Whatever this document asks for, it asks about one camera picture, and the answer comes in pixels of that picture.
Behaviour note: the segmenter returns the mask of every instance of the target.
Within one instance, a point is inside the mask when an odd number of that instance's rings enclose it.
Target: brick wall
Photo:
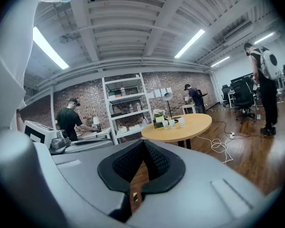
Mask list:
[[[147,92],[152,92],[155,89],[171,87],[173,92],[173,98],[169,101],[170,108],[173,115],[182,114],[181,106],[185,104],[185,96],[188,96],[188,92],[184,91],[184,85],[190,84],[202,91],[203,94],[208,93],[204,97],[204,103],[208,106],[214,105],[217,101],[215,98],[214,88],[208,74],[201,73],[186,73],[186,72],[156,72],[156,73],[143,73],[143,80]],[[135,74],[128,74],[122,76],[113,76],[105,78],[105,81],[117,80],[121,78],[135,77]],[[67,106],[70,98],[77,98],[81,106],[76,108],[76,112],[79,114],[81,121],[91,126],[93,123],[93,117],[98,116],[102,128],[109,127],[109,120],[105,107],[105,99],[102,87],[102,80],[97,79],[88,81],[82,84],[74,85],[65,88],[61,91],[54,93],[54,114],[57,115],[58,111]],[[142,101],[147,107],[146,99],[143,97]],[[167,102],[163,101],[162,97],[150,99],[151,109],[159,108],[165,109],[166,114],[169,114]],[[133,101],[132,105],[134,111],[136,111],[136,103]],[[114,113],[125,112],[125,109],[129,109],[130,102],[120,105],[114,105]],[[23,120],[30,120],[39,122],[46,126],[52,127],[51,115],[50,115],[50,97],[46,96],[33,104],[27,106],[21,110],[21,116]],[[127,118],[119,119],[121,125],[131,126],[142,121],[143,114],[134,115]],[[127,136],[122,141],[128,141],[140,137],[140,133]]]

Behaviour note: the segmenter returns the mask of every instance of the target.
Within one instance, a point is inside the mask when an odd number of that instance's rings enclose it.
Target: cup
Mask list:
[[[169,124],[170,124],[170,127],[173,128],[175,125],[175,120],[174,119],[169,120]]]
[[[180,123],[180,126],[183,127],[185,125],[185,118],[183,117],[179,118],[179,123]]]
[[[168,128],[168,121],[167,120],[162,121],[162,125],[163,125],[164,129],[167,129]]]

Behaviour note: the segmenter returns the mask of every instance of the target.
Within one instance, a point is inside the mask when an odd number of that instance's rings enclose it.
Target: man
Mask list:
[[[0,23],[0,127],[24,130],[16,110],[26,106],[23,78],[32,50],[32,30],[39,1],[66,0],[13,0]]]
[[[185,90],[189,91],[189,97],[191,97],[195,103],[196,108],[198,109],[199,113],[206,114],[206,109],[204,106],[204,102],[202,97],[200,97],[197,93],[196,88],[192,88],[189,84],[185,85]]]
[[[55,124],[59,125],[60,130],[66,131],[70,141],[78,140],[74,129],[75,124],[79,127],[79,130],[83,132],[97,130],[97,127],[88,127],[82,124],[79,115],[74,111],[77,106],[80,106],[80,103],[76,99],[70,99],[68,106],[60,110],[55,120]]]
[[[249,56],[256,85],[260,84],[261,100],[266,115],[266,125],[265,128],[261,128],[261,133],[273,135],[276,133],[275,124],[277,122],[276,84],[274,80],[266,78],[262,73],[260,49],[250,43],[245,43],[244,50],[246,55]]]

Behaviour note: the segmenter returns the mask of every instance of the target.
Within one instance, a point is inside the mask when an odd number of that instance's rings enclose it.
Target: ceiling light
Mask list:
[[[212,66],[214,67],[214,66],[216,66],[217,64],[220,64],[221,62],[224,62],[224,61],[227,60],[228,58],[230,58],[230,57],[226,57],[226,58],[224,58],[223,60],[220,60],[219,62],[213,64]]]
[[[180,52],[175,56],[175,58],[180,58],[180,56],[183,55],[184,52],[187,51],[189,47],[191,47],[192,44],[196,42],[204,33],[205,31],[203,29],[200,29],[199,32],[196,33],[195,36],[192,37],[192,39],[183,47],[183,49],[180,50]]]
[[[66,69],[68,65],[62,60],[57,52],[49,45],[37,27],[33,28],[33,40],[59,67]]]
[[[260,41],[262,41],[262,40],[267,39],[268,37],[271,37],[273,34],[274,34],[274,33],[272,32],[272,33],[270,33],[269,35],[267,35],[267,36],[263,37],[262,39],[257,40],[257,41],[255,42],[255,44],[259,43],[259,42],[260,42]]]

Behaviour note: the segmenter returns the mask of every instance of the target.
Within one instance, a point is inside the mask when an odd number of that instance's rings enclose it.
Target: shoe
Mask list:
[[[276,134],[276,128],[275,128],[275,127],[272,127],[272,128],[270,129],[270,132],[271,132],[273,135],[275,135],[275,134]]]
[[[265,134],[267,136],[271,136],[272,132],[268,128],[261,128],[261,134]]]

